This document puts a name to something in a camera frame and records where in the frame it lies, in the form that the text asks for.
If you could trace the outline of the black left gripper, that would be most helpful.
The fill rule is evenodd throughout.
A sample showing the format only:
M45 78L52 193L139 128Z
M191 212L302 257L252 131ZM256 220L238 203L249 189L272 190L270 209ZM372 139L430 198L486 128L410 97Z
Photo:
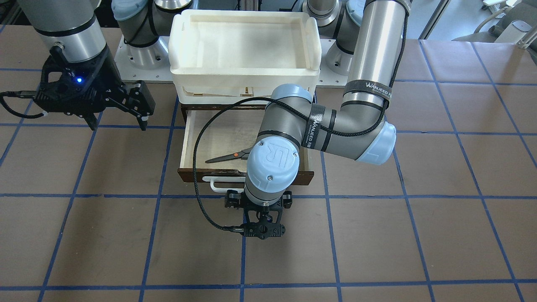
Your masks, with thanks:
M282 211L293 204L291 191L284 191L276 203L272 205L257 205L250 201L245 193L228 190L225 197L225 208L243 208L247 222L240 226L232 226L232 232L241 233L244 237L258 237L265 240L268 237L284 235L286 228L281 224Z

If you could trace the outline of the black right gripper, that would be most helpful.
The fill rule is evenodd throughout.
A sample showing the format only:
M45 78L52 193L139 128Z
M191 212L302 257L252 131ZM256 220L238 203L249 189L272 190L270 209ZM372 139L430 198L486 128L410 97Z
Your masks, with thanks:
M92 130L98 126L96 113L117 107L134 115L145 131L156 105L144 81L123 84L107 45L83 62L68 62L63 48L52 46L33 101L46 112L77 115Z

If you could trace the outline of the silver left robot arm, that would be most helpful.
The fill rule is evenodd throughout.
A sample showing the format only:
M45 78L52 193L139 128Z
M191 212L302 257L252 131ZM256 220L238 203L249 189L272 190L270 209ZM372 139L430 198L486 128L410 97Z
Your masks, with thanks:
M265 108L247 158L243 193L228 191L227 208L255 212L257 221L223 231L266 239L280 236L282 210L297 178L299 150L312 149L355 162L380 165L391 157L395 126L384 118L404 50L410 0L368 0L341 107L315 103L297 84L278 86Z

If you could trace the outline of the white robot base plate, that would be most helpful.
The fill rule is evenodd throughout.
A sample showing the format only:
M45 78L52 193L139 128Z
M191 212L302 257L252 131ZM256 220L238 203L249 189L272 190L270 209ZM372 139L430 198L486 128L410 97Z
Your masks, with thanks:
M340 75L328 67L326 57L328 50L334 45L334 39L320 39L322 59L318 87L338 88L345 85L347 75ZM173 83L170 72L169 59L166 57L152 57L153 48L135 50L123 42L119 42L115 54L115 63L124 82L143 80L146 83Z

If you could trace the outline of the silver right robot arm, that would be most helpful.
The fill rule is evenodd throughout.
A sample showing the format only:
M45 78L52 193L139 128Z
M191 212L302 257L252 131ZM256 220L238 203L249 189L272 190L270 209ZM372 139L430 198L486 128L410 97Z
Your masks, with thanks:
M155 111L144 81L125 84L88 0L20 0L49 49L33 101L44 112L76 115L95 130L95 114L115 107L136 117L142 130Z

